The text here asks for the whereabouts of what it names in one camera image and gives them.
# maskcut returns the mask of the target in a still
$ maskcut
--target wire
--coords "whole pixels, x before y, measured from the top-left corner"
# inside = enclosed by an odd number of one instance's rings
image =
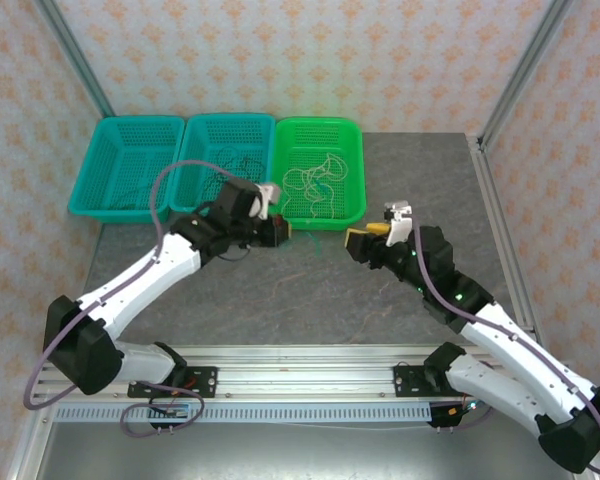
[[[213,205],[213,202],[202,202],[200,205],[198,205],[193,212],[191,212],[191,215],[195,215],[197,213],[202,212],[202,210],[206,210],[207,208],[210,208]]]
[[[504,335],[506,335],[511,341],[516,341],[520,345],[522,345],[525,349],[527,349],[529,352],[531,352],[531,354],[533,354],[538,360],[540,360],[543,363],[543,365],[545,365],[549,370],[551,370],[551,372],[555,376],[557,376],[571,391],[575,392],[575,395],[578,397],[578,399],[580,399],[582,401],[582,403],[585,404],[585,406],[587,407],[587,409],[593,416],[594,420],[598,424],[598,428],[600,429],[600,413],[598,412],[598,409],[578,389],[576,384],[573,383],[569,379],[569,377],[567,377],[562,371],[560,371],[560,369],[557,368],[547,357],[545,357],[545,355],[543,355],[542,352],[537,350],[530,342],[528,342],[524,338],[519,337],[518,335],[515,335],[514,332],[508,330],[507,328],[505,328],[501,325],[498,325],[496,323],[493,323],[489,320],[486,320],[484,318],[473,315],[469,312],[465,312],[464,310],[461,310],[461,309],[457,308],[456,306],[450,304],[440,294],[440,292],[438,292],[438,290],[436,290],[436,287],[433,284],[433,281],[431,280],[431,277],[429,276],[429,272],[427,271],[427,267],[424,263],[424,255],[423,255],[423,251],[422,251],[422,238],[420,235],[420,222],[413,215],[410,215],[410,218],[412,221],[413,231],[414,231],[415,240],[416,240],[416,258],[418,260],[418,266],[420,268],[420,273],[422,274],[422,278],[424,279],[424,282],[426,283],[427,288],[433,294],[433,296],[436,298],[436,300],[440,303],[440,305],[445,307],[450,312],[455,313],[456,315],[459,315],[460,317],[467,319],[470,323],[478,323],[478,324],[484,325],[486,327],[492,328],[494,330],[497,330],[497,331],[503,333]],[[595,467],[594,465],[589,465],[588,468],[592,472],[600,475],[600,468]]]
[[[387,428],[376,428],[376,427],[349,427],[345,425],[323,425],[316,423],[286,423],[286,422],[262,422],[263,425],[283,425],[286,427],[307,427],[307,428],[326,428],[329,430],[353,430],[358,432],[401,432],[404,430],[419,430],[427,429],[431,430],[429,425],[413,425],[413,426],[399,426],[399,427],[387,427]]]
[[[225,160],[222,164],[220,164],[220,157],[222,156],[222,153],[226,150],[233,150],[234,154],[231,157],[229,157],[228,160]],[[242,158],[242,162],[235,165],[234,161],[237,160],[239,156],[240,150],[231,145],[226,145],[216,152],[214,163],[225,170],[231,169],[234,176],[246,178],[247,180],[254,183],[260,181],[265,171],[265,167],[262,164],[262,162],[258,162],[253,158],[250,158],[248,155],[245,155]],[[258,171],[254,175],[251,175],[249,173],[249,167],[251,166],[256,166],[258,169]],[[207,176],[203,183],[202,194],[200,195],[200,198],[205,199],[207,198],[210,192],[213,193],[213,190],[220,190],[220,188],[222,188],[223,183],[224,180],[222,178],[222,175],[220,175],[219,173],[213,173]]]
[[[127,192],[121,193],[117,199],[110,202],[109,210],[129,210],[138,208],[138,199],[134,199],[127,203],[123,202],[127,197],[131,196],[134,193],[143,192],[145,190],[149,190],[151,188],[151,184],[139,185],[136,188],[133,188]]]
[[[322,256],[322,246],[320,245],[320,240],[318,240],[315,235],[311,232],[304,232],[316,246],[316,257]]]
[[[45,362],[49,359],[49,356],[51,355],[51,353],[58,347],[60,342],[62,342],[62,340],[65,339],[65,337],[69,334],[69,332],[71,330],[73,330],[73,328],[75,328],[75,326],[78,325],[78,323],[80,323],[93,310],[95,310],[100,305],[104,304],[107,300],[109,300],[111,297],[117,295],[122,290],[127,288],[129,285],[133,284],[139,278],[141,278],[156,263],[158,258],[160,258],[160,253],[162,253],[162,247],[163,247],[163,242],[164,242],[164,240],[163,240],[164,230],[162,228],[162,224],[160,223],[160,219],[158,218],[158,212],[156,211],[156,199],[158,197],[158,192],[160,190],[160,184],[162,183],[162,180],[164,179],[164,177],[169,174],[169,172],[171,172],[172,170],[175,170],[176,168],[184,167],[186,165],[202,165],[202,166],[211,168],[213,170],[216,170],[217,172],[220,172],[229,178],[235,177],[235,175],[218,167],[217,165],[214,165],[213,163],[205,162],[203,160],[182,160],[182,161],[173,163],[171,165],[168,165],[160,172],[160,174],[156,178],[155,182],[153,183],[153,187],[151,188],[151,194],[149,197],[149,210],[151,212],[151,220],[153,221],[153,224],[156,227],[156,236],[157,236],[156,247],[154,249],[154,255],[140,270],[138,270],[136,273],[134,273],[131,277],[129,277],[127,280],[123,281],[116,287],[112,288],[110,291],[105,293],[100,299],[96,300],[91,305],[88,305],[87,307],[85,307],[84,310],[82,310],[80,313],[78,313],[78,315],[76,315],[69,323],[67,323],[67,325],[65,325],[65,327],[62,330],[60,330],[60,333],[58,333],[58,335],[56,335],[56,337],[49,343],[47,348],[44,349],[42,355],[40,356],[40,358],[36,362],[35,366],[33,367],[33,371],[31,372],[31,375],[29,376],[29,379],[27,380],[27,384],[24,389],[22,403],[24,404],[25,408],[27,408],[28,410],[40,410],[42,408],[48,407],[49,405],[53,405],[57,401],[63,399],[67,395],[69,395],[71,392],[73,392],[77,388],[76,385],[71,385],[66,390],[58,393],[54,397],[49,398],[40,403],[33,403],[32,398],[31,398],[31,396],[33,394],[34,386],[36,385],[36,383],[38,381],[40,372],[42,372],[42,369],[44,368]],[[182,392],[184,394],[194,393],[190,390],[185,390],[185,389],[182,389],[182,390],[184,390]]]
[[[469,428],[473,428],[473,427],[477,427],[478,425],[481,425],[489,417],[491,417],[491,415],[493,415],[494,413],[495,413],[495,410],[492,407],[488,407],[487,411],[484,412],[484,415],[482,415],[481,417],[473,420],[472,422],[465,423],[465,424],[462,424],[462,425],[458,425],[457,427],[437,428],[436,430],[438,430],[438,431],[446,431],[446,432],[449,432],[449,433],[453,433],[453,432],[457,432],[457,431],[462,431],[462,430],[467,430]]]
[[[244,260],[245,258],[247,258],[247,256],[250,253],[251,253],[251,249],[247,247],[247,251],[241,257],[229,258],[229,257],[225,257],[224,255],[218,255],[218,258],[220,260],[224,260],[225,262],[240,262],[240,261]]]
[[[146,406],[148,406],[149,408],[151,408],[151,410],[155,411],[155,412],[159,412],[162,413],[164,416],[169,416],[169,409],[173,406],[173,404],[175,403],[176,399],[178,398],[178,393],[174,392],[171,394],[173,396],[173,398],[171,399],[171,402],[169,402],[169,404],[167,405],[167,408],[159,408],[159,407],[155,407],[153,401],[158,398],[158,397],[151,397],[149,399],[149,401],[146,403]]]
[[[195,398],[196,400],[198,400],[200,402],[200,408],[198,409],[196,414],[193,415],[189,420],[181,423],[180,425],[176,425],[175,427],[173,425],[171,425],[169,427],[169,433],[171,433],[171,434],[173,434],[173,432],[176,432],[178,430],[182,430],[183,428],[188,427],[193,422],[195,422],[198,418],[200,418],[200,416],[204,412],[204,399],[199,394],[197,394],[196,392],[194,392],[192,390],[187,390],[186,388],[167,387],[165,385],[158,385],[158,384],[149,383],[149,382],[138,382],[138,383],[145,385],[147,387],[150,387],[150,388],[154,388],[156,390],[162,390],[165,392],[172,392],[172,393],[179,393],[182,395],[187,395],[189,397]],[[142,432],[142,433],[134,432],[133,430],[131,430],[129,428],[129,424],[127,422],[125,422],[125,418],[127,418],[127,415],[129,414],[129,412],[131,412],[131,410],[134,410],[136,408],[153,408],[153,407],[169,408],[172,404],[173,404],[173,401],[171,403],[134,403],[133,405],[129,405],[127,408],[125,408],[122,411],[122,415],[120,415],[120,428],[122,429],[122,431],[124,432],[125,435],[128,435],[129,437],[132,437],[132,438],[147,438],[147,437],[153,437],[155,435],[160,435],[162,433],[162,428],[158,428],[157,430],[151,430],[151,431]]]
[[[331,171],[332,162],[338,166],[340,172],[334,173]],[[293,183],[289,180],[290,176],[293,173],[300,174],[300,180],[302,186],[296,186],[297,180]],[[284,215],[286,208],[291,203],[292,197],[290,190],[304,192],[305,200],[311,202],[311,206],[309,207],[309,212],[313,215],[313,218],[318,216],[318,213],[313,209],[317,203],[323,202],[327,200],[329,202],[329,207],[331,208],[331,218],[335,218],[335,207],[334,207],[334,199],[335,199],[335,191],[333,187],[327,183],[324,183],[326,180],[331,182],[341,182],[349,175],[349,167],[346,162],[331,152],[327,153],[326,160],[316,167],[311,167],[308,169],[302,168],[291,168],[287,170],[287,173],[282,177],[282,190],[287,196],[287,201],[284,203],[280,212]]]

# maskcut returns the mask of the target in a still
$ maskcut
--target floral wallpaper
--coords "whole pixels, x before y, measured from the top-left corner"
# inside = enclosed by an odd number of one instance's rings
[[[67,202],[99,118],[31,0],[0,0],[0,480],[46,308],[84,286],[98,226]]]
[[[482,132],[550,0],[59,0],[118,115]]]
[[[574,2],[489,161],[548,346],[600,382],[600,0]]]

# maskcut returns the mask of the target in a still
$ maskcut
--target plastic basket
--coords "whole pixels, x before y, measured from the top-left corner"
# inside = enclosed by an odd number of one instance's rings
[[[346,176],[339,175],[336,164],[328,165],[328,175],[306,174],[323,165],[329,154],[344,161]],[[360,128],[343,118],[282,120],[276,128],[272,180],[283,190],[275,211],[294,228],[346,229],[367,209]]]
[[[176,161],[184,131],[179,117],[110,117],[96,126],[69,200],[69,211],[104,223],[151,222],[149,195],[156,177]],[[171,175],[156,200],[169,216]]]
[[[271,178],[275,120],[259,113],[196,115],[187,123],[180,160],[204,160],[255,183]],[[204,166],[179,168],[173,177],[171,208],[191,212],[213,201],[226,177]]]

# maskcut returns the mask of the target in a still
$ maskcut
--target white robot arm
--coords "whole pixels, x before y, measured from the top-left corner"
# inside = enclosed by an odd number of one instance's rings
[[[366,231],[349,230],[352,258],[372,269],[386,267],[415,286],[434,318],[511,373],[504,376],[445,343],[424,362],[427,380],[485,401],[534,434],[558,464],[582,472],[600,451],[600,386],[555,359],[482,286],[457,271],[439,227],[419,227],[404,201],[386,204],[384,217]]]
[[[47,314],[45,348],[72,319],[84,314],[83,309],[90,311],[49,360],[87,395],[113,381],[182,387],[186,362],[175,351],[161,343],[133,345],[118,341],[118,337],[163,292],[229,246],[276,247],[284,242],[290,235],[289,224],[279,215],[269,215],[269,205],[277,203],[279,193],[273,184],[255,185],[232,178],[208,206],[207,214],[193,213],[176,221],[162,238],[161,248],[152,249],[109,283],[75,302],[65,296],[56,299]]]

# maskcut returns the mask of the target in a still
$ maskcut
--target gray surface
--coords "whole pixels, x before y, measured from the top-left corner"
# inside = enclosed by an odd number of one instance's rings
[[[573,478],[500,415],[453,435],[420,426],[371,432],[262,424],[199,424],[141,440],[115,424],[61,424],[51,435],[38,480]]]
[[[513,313],[464,135],[365,134],[364,155],[368,208],[360,225],[381,221],[384,202],[408,200],[421,223],[442,227],[458,268]],[[254,249],[238,263],[214,260],[143,311],[122,339],[173,345],[457,340],[427,314],[411,287],[389,271],[353,262],[343,232],[312,235],[295,232],[288,245]],[[152,226],[105,226],[87,290],[154,244]]]

